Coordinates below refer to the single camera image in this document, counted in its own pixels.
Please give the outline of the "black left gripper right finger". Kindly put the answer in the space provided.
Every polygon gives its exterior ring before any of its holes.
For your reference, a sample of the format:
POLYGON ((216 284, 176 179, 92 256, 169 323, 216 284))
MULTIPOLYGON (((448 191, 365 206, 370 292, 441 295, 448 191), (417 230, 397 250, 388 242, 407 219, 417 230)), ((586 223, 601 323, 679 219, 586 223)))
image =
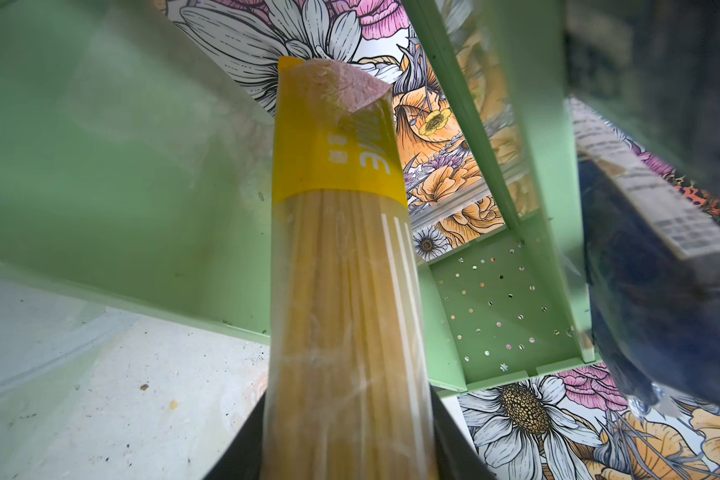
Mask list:
POLYGON ((464 438, 455 420, 437 395, 436 387, 430 387, 435 458, 439 478, 443 480, 494 480, 495 476, 478 458, 464 438))

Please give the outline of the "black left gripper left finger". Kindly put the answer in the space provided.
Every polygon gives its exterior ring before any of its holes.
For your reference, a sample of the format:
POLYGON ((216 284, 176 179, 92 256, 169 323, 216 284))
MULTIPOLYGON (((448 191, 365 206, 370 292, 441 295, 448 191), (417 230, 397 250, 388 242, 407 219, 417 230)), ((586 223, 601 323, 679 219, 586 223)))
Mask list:
POLYGON ((205 480, 256 480, 262 466, 265 397, 247 417, 229 447, 205 475, 205 480))

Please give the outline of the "yellow spaghetti bag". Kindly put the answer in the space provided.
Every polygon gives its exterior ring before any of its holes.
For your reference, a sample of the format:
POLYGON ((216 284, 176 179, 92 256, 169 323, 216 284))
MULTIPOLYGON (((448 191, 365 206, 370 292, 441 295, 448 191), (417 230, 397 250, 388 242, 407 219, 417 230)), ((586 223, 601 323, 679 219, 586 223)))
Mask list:
POLYGON ((391 87, 278 62, 265 479, 438 475, 391 87))

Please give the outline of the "blue Barilla spaghetti box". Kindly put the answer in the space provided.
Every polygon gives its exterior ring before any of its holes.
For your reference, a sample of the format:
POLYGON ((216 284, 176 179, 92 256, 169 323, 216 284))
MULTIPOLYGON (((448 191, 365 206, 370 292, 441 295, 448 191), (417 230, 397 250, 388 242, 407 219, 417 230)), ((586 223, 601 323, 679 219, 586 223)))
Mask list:
POLYGON ((720 1, 569 1, 569 83, 720 197, 720 1))

